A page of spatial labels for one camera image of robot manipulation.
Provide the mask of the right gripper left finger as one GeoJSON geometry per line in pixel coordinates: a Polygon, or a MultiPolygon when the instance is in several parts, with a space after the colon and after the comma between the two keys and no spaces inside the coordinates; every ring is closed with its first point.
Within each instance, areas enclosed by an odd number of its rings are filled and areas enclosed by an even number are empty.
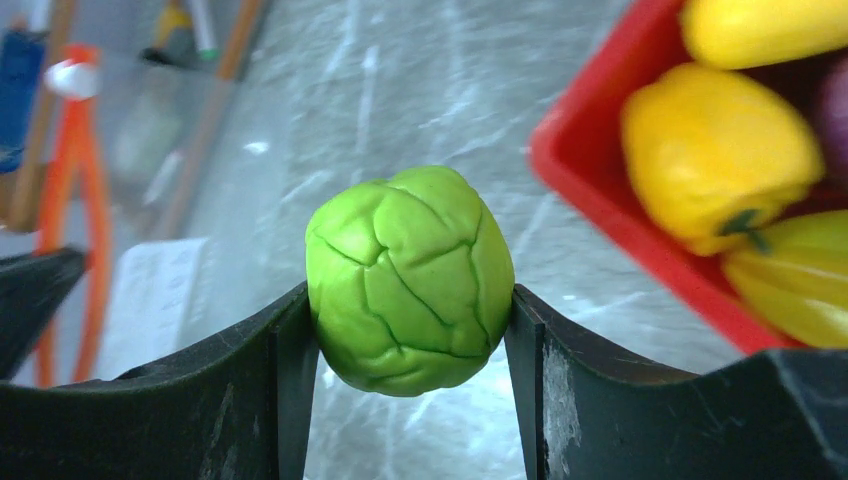
{"type": "Polygon", "coordinates": [[[319,349],[298,285],[114,380],[1,387],[5,479],[300,479],[319,349]]]}

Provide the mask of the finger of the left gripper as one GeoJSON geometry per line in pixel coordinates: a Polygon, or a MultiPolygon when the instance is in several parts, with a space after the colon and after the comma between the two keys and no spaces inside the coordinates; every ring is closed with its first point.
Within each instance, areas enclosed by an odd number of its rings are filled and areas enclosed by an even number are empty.
{"type": "Polygon", "coordinates": [[[72,247],[1,259],[1,379],[12,380],[86,272],[87,254],[72,247]]]}

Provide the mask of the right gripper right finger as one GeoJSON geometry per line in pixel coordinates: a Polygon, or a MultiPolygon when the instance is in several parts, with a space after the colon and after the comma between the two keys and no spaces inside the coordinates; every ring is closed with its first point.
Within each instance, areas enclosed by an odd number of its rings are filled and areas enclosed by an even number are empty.
{"type": "Polygon", "coordinates": [[[704,375],[635,354],[523,286],[506,351],[530,479],[843,479],[847,354],[771,349],[704,375]]]}

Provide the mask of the clear zip top bag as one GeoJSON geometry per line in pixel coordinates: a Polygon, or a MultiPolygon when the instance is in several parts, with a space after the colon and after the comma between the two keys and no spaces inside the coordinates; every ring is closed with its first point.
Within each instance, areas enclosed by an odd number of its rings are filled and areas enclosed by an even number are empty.
{"type": "Polygon", "coordinates": [[[122,372],[176,350],[206,241],[182,225],[218,137],[232,82],[73,44],[44,75],[61,102],[39,204],[40,253],[86,252],[68,356],[49,320],[33,379],[49,388],[122,372]]]}

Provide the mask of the green lime toy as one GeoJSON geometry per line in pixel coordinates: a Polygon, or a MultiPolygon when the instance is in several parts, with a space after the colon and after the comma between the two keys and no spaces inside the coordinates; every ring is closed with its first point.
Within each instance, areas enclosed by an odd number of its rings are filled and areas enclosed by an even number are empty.
{"type": "Polygon", "coordinates": [[[305,232],[322,353],[353,388],[415,397],[478,373],[509,322],[515,273],[486,203],[454,169],[352,186],[305,232]]]}

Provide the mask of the yellow mango toy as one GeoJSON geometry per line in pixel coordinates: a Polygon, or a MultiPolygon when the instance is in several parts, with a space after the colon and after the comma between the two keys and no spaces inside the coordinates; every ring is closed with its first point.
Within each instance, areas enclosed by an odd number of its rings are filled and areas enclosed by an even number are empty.
{"type": "Polygon", "coordinates": [[[847,46],[845,0],[702,0],[684,3],[690,56],[725,70],[804,59],[847,46]]]}

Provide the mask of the purple onion toy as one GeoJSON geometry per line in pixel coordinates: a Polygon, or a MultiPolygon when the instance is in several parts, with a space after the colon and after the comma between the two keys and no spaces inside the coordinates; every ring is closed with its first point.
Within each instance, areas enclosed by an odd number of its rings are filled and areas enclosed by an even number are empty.
{"type": "Polygon", "coordinates": [[[820,84],[815,127],[830,178],[847,187],[847,57],[838,60],[820,84]]]}

